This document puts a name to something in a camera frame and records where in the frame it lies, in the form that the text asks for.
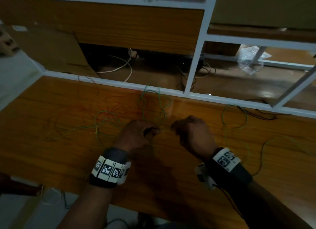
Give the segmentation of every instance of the hand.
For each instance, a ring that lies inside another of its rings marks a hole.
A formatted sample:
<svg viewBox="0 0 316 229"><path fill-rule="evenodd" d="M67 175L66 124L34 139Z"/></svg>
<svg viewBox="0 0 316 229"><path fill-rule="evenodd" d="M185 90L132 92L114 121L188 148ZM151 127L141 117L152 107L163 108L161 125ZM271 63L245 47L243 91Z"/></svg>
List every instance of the hand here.
<svg viewBox="0 0 316 229"><path fill-rule="evenodd" d="M218 148L207 124L195 116L175 121L171 130L180 136L181 146L204 162L210 160Z"/></svg>
<svg viewBox="0 0 316 229"><path fill-rule="evenodd" d="M132 120L120 132L113 147L131 152L135 148L149 145L153 137L159 133L160 129L155 123L144 120Z"/></svg>

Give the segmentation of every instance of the tiled floor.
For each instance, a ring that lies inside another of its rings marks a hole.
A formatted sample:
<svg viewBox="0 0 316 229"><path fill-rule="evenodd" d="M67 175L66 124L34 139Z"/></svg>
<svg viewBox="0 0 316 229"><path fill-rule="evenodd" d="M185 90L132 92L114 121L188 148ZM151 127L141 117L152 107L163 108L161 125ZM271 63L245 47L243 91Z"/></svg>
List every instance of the tiled floor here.
<svg viewBox="0 0 316 229"><path fill-rule="evenodd" d="M18 181L26 183L25 180L15 178ZM43 195L43 201L46 203L54 204L59 201L60 195L48 189ZM66 203L71 205L78 195L72 193L65 193ZM3 194L0 196L0 228L1 229L55 229L61 220L64 218L68 209L65 209L65 200L62 196L60 202L56 205L44 205L41 201L34 208L31 216L26 220L26 223L18 223L17 220L23 218L24 206L27 207L27 200L32 200L29 196L19 196L19 195L6 195ZM109 211L107 214L108 222L121 218L125 220L128 225L133 228L137 224L137 212L131 211L122 207L110 205ZM163 224L167 221L160 218L154 218L156 224ZM126 225L123 222L115 221L111 223L108 229L126 229Z"/></svg>

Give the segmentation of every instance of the wooden table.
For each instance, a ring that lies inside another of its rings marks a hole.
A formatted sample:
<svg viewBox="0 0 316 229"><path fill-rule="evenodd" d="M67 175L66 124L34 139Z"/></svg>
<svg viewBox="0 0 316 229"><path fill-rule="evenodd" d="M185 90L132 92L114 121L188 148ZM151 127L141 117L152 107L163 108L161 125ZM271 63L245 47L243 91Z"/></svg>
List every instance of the wooden table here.
<svg viewBox="0 0 316 229"><path fill-rule="evenodd" d="M103 151L95 131L76 130L54 140L47 140L47 134L58 127L92 125L94 115L101 110L115 109L122 122L138 118L140 113L131 112L138 110L140 94L124 88L42 77L0 112L0 172L79 194ZM157 95L146 95L150 101L145 116L155 120L161 113ZM170 220L198 221L207 227L247 228L221 191L208 192L199 184L193 171L198 160L179 145L179 139L169 129L174 120L193 114L203 118L216 141L225 145L221 122L224 105L177 97L172 100L167 118L161 123L162 132L154 139L153 151L141 151L133 159L128 179L116 188L111 203ZM162 98L162 104L167 103L168 99ZM229 108L224 115L229 147L242 159L247 155L245 144L250 147L245 167L251 173L259 167L262 144L274 135L294 137L305 142L305 150L316 153L315 143L308 143L315 139L316 120L289 115L278 118L263 121L249 117L246 128L233 130L230 125L241 125L243 113ZM105 125L102 132L117 135L119 128ZM111 146L113 140L101 137L105 146ZM294 143L277 139L266 147L263 169L255 178L313 227L315 164L316 158L298 151Z"/></svg>

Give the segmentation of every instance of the person's left hand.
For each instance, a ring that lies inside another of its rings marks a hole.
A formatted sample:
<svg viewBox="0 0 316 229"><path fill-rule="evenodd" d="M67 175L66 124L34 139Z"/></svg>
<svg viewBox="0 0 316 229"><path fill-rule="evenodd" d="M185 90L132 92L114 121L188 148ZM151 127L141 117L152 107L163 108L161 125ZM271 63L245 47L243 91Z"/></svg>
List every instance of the person's left hand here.
<svg viewBox="0 0 316 229"><path fill-rule="evenodd" d="M148 129L147 134L144 136L144 131L146 129ZM120 132L118 139L113 144L113 147L131 152L135 148L141 148L149 145L153 137L159 133L160 129L158 125L153 122L132 120Z"/></svg>

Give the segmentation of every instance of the plastic bag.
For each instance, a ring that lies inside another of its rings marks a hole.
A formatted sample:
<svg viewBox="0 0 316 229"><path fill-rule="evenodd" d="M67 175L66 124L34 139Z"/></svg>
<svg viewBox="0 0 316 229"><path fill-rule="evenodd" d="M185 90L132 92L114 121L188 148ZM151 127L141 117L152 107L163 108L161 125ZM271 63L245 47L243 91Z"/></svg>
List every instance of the plastic bag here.
<svg viewBox="0 0 316 229"><path fill-rule="evenodd" d="M254 74L255 72L259 71L263 67L263 62L260 62L260 61L258 61L255 64L251 64L258 50L259 50L259 47L257 46L241 48L239 50L238 60L237 60L238 66L240 69L242 69L249 75ZM271 55L264 52L261 55L259 60L263 60L268 57L271 57Z"/></svg>

